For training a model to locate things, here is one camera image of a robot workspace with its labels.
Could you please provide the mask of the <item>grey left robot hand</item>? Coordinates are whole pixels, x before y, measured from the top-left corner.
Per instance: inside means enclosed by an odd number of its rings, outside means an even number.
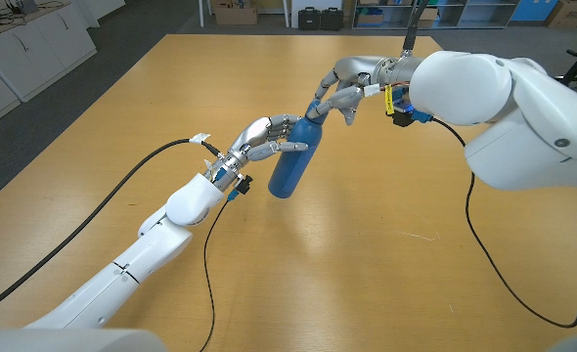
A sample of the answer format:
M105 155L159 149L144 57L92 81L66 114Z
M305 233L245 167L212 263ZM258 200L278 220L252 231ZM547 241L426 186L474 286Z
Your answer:
M245 166L250 161L259 161L277 153L308 151L314 146L313 142L289 141L301 119L299 115L284 113L254 120L229 148L228 156Z

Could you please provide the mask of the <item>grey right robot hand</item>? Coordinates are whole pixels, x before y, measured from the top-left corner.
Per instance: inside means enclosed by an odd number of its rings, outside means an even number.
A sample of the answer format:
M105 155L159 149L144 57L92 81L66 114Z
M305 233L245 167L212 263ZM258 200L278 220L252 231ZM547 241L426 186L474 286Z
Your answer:
M313 102L305 117L315 121L338 110L346 125L354 122L360 101L365 97L364 88L378 84L380 56L352 56L338 60L332 70L321 80Z

